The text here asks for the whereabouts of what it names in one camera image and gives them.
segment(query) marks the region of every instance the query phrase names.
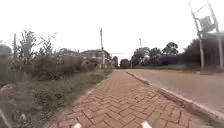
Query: grass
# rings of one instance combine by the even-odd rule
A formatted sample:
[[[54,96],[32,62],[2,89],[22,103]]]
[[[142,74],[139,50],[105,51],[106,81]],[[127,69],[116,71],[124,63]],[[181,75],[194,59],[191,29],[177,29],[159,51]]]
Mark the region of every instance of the grass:
[[[1,101],[4,101],[1,104],[5,112],[12,114],[15,128],[42,127],[56,112],[111,72],[111,69],[93,70],[60,80],[19,83],[1,94]]]

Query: vegetation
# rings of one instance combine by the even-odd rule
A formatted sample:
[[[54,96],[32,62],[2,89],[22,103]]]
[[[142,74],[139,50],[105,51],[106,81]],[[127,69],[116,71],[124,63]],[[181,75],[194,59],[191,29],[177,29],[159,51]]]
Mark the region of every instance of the vegetation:
[[[120,62],[120,68],[127,69],[130,68],[130,62],[128,59],[122,59]]]
[[[1,94],[1,108],[5,107],[11,114],[13,128],[42,128],[50,117],[105,79],[111,71],[91,70],[60,80],[13,84],[12,89]]]
[[[112,71],[96,70],[97,61],[84,60],[78,51],[54,50],[52,38],[39,37],[37,42],[34,32],[24,30],[13,53],[0,44],[0,89],[10,88],[0,92],[0,109],[9,113],[15,128],[42,127],[55,112]]]
[[[115,67],[115,68],[117,68],[118,67],[118,58],[117,58],[117,56],[114,56],[113,58],[112,58],[112,60],[113,60],[113,66]]]
[[[209,36],[202,39],[205,66],[209,69],[219,65],[218,42],[214,36]],[[199,40],[193,39],[192,42],[184,49],[183,53],[179,53],[178,45],[174,42],[169,42],[162,50],[155,47],[149,49],[147,47],[137,48],[131,57],[132,68],[138,67],[160,67],[161,69],[168,65],[179,65],[176,67],[187,67],[188,69],[198,69],[200,67],[200,49]]]

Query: brick sidewalk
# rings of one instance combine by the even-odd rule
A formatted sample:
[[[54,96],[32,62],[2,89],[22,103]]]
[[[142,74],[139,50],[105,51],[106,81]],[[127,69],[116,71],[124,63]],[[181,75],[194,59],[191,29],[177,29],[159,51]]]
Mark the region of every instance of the brick sidewalk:
[[[137,128],[144,120],[153,128],[209,126],[152,87],[116,70],[80,103],[60,115],[50,128],[70,128],[77,122],[84,128]]]

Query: building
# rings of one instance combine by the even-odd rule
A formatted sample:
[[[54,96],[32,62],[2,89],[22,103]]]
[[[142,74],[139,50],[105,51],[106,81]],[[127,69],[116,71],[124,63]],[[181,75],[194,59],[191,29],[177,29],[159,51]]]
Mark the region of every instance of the building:
[[[86,50],[80,53],[83,59],[95,59],[99,67],[102,67],[102,51],[101,49]],[[105,68],[111,66],[111,56],[106,50],[104,50]]]

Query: paved walkway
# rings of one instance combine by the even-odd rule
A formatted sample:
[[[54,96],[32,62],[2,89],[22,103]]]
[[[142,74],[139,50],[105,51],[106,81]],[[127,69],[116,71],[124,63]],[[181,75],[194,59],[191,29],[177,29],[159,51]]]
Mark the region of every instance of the paved walkway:
[[[153,128],[209,125],[152,87],[116,70],[80,103],[63,112],[50,128],[71,128],[77,122],[84,128],[140,128],[144,120]]]
[[[162,70],[128,70],[188,99],[224,113],[224,75],[199,75]]]

